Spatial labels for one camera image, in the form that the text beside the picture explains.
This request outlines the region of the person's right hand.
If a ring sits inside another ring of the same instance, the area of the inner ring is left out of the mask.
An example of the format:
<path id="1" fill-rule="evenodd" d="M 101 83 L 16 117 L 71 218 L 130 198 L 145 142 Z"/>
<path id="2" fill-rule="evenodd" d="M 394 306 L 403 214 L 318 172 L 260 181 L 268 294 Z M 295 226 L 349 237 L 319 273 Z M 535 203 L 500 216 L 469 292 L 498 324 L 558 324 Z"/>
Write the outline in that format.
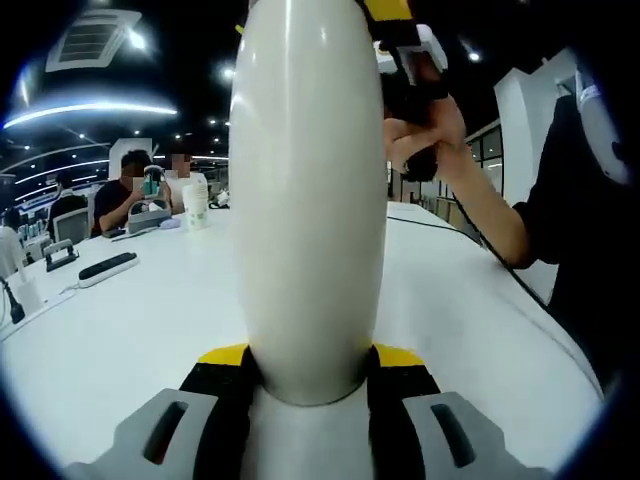
<path id="1" fill-rule="evenodd" d="M 426 112 L 427 123 L 424 125 L 393 117 L 384 120 L 385 159 L 395 170 L 406 173 L 405 164 L 412 155 L 433 147 L 436 177 L 447 180 L 456 176 L 466 163 L 474 163 L 465 142 L 466 126 L 451 96 L 432 102 Z"/>

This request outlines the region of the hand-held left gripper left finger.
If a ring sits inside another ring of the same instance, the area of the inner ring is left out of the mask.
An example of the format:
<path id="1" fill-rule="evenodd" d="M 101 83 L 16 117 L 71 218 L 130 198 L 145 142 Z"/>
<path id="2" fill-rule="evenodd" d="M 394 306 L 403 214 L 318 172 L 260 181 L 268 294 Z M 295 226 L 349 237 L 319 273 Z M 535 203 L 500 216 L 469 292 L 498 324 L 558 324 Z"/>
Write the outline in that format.
<path id="1" fill-rule="evenodd" d="M 121 421 L 111 447 L 66 479 L 238 479 L 250 431 L 253 356 L 246 344 L 201 356 L 181 387 Z"/>

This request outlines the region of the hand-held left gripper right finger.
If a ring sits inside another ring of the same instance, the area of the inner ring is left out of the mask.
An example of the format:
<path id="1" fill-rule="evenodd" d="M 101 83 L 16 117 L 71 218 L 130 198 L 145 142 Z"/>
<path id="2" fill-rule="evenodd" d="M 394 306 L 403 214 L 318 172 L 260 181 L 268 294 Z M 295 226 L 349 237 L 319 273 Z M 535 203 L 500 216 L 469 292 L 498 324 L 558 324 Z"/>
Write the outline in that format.
<path id="1" fill-rule="evenodd" d="M 368 353 L 369 444 L 376 479 L 550 479 L 506 449 L 503 431 L 423 360 L 398 347 Z"/>

